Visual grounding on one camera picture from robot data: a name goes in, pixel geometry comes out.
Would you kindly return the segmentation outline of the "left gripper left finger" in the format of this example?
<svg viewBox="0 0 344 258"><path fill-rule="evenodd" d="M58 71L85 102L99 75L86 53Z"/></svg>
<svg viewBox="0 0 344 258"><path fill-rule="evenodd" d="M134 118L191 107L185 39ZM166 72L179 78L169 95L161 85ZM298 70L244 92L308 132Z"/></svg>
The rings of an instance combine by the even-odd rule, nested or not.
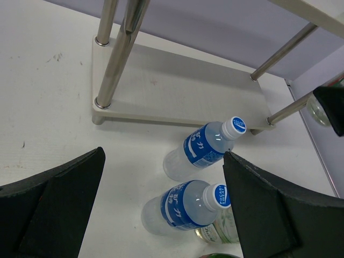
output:
<svg viewBox="0 0 344 258"><path fill-rule="evenodd" d="M1 257L78 257L104 164L98 147L1 186Z"/></svg>

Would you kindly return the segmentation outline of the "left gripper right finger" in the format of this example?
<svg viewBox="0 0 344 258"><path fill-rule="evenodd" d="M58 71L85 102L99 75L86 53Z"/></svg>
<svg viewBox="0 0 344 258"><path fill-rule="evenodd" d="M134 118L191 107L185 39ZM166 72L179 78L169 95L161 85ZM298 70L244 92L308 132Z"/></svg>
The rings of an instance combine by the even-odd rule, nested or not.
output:
<svg viewBox="0 0 344 258"><path fill-rule="evenodd" d="M233 152L225 153L223 170L244 257L343 257L343 199Z"/></svg>

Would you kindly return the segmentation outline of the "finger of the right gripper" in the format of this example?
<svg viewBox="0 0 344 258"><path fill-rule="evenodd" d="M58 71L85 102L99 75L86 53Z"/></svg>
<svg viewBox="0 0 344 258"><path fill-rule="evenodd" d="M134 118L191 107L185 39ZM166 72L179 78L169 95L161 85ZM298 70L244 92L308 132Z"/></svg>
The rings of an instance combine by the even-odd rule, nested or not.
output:
<svg viewBox="0 0 344 258"><path fill-rule="evenodd" d="M313 90L313 94L324 109L326 116L337 136L343 136L343 87L322 87Z"/></svg>

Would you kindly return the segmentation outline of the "white two-tier shelf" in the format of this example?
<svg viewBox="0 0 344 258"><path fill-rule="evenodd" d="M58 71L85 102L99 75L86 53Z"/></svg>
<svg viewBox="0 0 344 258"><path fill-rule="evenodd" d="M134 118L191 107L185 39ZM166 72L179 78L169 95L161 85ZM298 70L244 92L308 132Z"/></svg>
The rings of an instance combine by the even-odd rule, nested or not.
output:
<svg viewBox="0 0 344 258"><path fill-rule="evenodd" d="M109 118L202 126L241 117L252 134L306 107L313 90L271 114L258 79L307 38L307 24L253 73L136 44L149 1L128 1L115 38L116 1L105 1L92 43L92 122Z"/></svg>

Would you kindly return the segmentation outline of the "green glass bottle front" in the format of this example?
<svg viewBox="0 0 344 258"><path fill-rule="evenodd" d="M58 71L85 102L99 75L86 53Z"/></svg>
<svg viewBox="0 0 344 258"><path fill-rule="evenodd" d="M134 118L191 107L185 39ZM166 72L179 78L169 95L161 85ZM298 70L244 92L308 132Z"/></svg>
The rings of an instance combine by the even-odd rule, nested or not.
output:
<svg viewBox="0 0 344 258"><path fill-rule="evenodd" d="M239 258L239 257L235 255L231 255L231 254L212 253L212 254L202 255L199 258Z"/></svg>

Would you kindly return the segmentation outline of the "water bottle blue label front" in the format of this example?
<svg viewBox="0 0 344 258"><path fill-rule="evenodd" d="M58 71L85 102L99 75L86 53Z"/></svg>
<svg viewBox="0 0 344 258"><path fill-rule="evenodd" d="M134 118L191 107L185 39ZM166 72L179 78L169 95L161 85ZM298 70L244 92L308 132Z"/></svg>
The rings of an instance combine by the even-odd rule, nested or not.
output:
<svg viewBox="0 0 344 258"><path fill-rule="evenodd" d="M191 180L149 200L141 221L149 233L169 235L209 226L230 206L226 185Z"/></svg>

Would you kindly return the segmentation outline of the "water bottle blue label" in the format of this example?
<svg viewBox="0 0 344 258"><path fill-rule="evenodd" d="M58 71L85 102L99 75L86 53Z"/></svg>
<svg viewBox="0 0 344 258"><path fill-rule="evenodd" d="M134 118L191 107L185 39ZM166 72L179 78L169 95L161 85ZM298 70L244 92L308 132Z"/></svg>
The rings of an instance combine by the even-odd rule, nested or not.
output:
<svg viewBox="0 0 344 258"><path fill-rule="evenodd" d="M230 206L226 185L191 180L149 200L141 221L149 233L169 235L209 226Z"/></svg>
<svg viewBox="0 0 344 258"><path fill-rule="evenodd" d="M186 181L193 174L222 160L246 131L244 120L237 116L224 122L209 122L166 155L163 170L174 181Z"/></svg>

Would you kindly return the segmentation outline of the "water bottle blue label rear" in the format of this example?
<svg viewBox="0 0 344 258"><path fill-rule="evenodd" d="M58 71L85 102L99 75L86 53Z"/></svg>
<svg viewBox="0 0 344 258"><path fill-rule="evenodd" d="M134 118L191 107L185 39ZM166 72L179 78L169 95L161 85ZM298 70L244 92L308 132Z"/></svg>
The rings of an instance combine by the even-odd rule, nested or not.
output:
<svg viewBox="0 0 344 258"><path fill-rule="evenodd" d="M163 170L174 181L186 181L193 174L222 160L246 131L244 120L237 116L224 122L209 122L166 155Z"/></svg>

